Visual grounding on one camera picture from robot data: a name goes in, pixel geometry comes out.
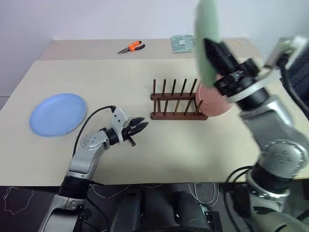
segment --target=pink bowl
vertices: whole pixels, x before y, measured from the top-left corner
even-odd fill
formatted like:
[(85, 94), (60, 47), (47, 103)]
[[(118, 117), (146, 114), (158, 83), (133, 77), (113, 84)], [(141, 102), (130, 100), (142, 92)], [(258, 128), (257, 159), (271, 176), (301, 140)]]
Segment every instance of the pink bowl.
[(232, 107), (232, 104), (226, 101), (226, 96), (222, 96), (216, 88), (209, 88), (200, 82), (195, 96), (197, 105), (201, 100), (203, 103), (199, 110), (209, 117), (221, 115)]

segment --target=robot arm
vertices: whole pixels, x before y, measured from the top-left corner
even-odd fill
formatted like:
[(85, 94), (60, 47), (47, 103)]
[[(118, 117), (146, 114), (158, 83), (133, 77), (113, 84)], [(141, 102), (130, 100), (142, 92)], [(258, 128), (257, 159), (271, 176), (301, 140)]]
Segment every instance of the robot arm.
[(214, 84), (241, 109), (240, 117), (250, 129), (261, 154), (247, 174), (247, 185), (234, 189), (234, 209), (254, 231), (308, 231), (297, 219), (283, 214), (289, 186), (299, 170), (309, 160), (309, 141), (293, 128), (293, 121), (276, 95), (269, 95), (264, 87), (278, 76), (277, 63), (288, 57), (290, 67), (307, 41), (302, 38), (280, 41), (266, 62), (266, 74), (252, 59), (238, 64), (224, 43), (204, 39), (206, 55), (223, 78)]
[(120, 108), (112, 115), (112, 128), (85, 135), (74, 154), (61, 188), (53, 198), (39, 232), (79, 232), (83, 224), (83, 208), (98, 160), (111, 145), (129, 140), (142, 131), (148, 122), (143, 117), (131, 119)]

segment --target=pliers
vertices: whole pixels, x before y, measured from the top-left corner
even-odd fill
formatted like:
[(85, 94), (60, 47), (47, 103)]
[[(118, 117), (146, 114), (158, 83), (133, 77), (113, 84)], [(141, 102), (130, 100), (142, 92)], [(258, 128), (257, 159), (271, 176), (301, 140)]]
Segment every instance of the pliers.
[(136, 50), (141, 50), (145, 47), (145, 45), (141, 45), (139, 47), (135, 47), (137, 45), (141, 44), (141, 41), (136, 41), (130, 45), (128, 45), (128, 47), (126, 47), (125, 49), (122, 49), (120, 52), (118, 52), (117, 54), (120, 54), (120, 53), (125, 53), (125, 52), (133, 52), (133, 51), (136, 51)]

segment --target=white wall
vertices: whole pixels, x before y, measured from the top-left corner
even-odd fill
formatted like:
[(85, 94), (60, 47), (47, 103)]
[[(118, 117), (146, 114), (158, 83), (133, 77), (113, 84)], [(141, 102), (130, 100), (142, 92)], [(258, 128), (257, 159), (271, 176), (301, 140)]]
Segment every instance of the white wall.
[[(0, 94), (10, 94), (54, 39), (148, 39), (193, 33), (198, 0), (0, 0)], [(309, 0), (218, 0), (222, 37), (268, 54), (280, 36), (309, 37)]]

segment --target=blue plate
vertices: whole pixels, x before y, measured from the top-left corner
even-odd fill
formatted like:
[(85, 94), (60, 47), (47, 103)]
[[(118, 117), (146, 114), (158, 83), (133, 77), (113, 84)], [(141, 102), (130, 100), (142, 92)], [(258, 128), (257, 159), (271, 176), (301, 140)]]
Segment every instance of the blue plate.
[(61, 93), (42, 101), (30, 116), (30, 127), (43, 137), (58, 137), (74, 130), (84, 119), (86, 103), (76, 94)]

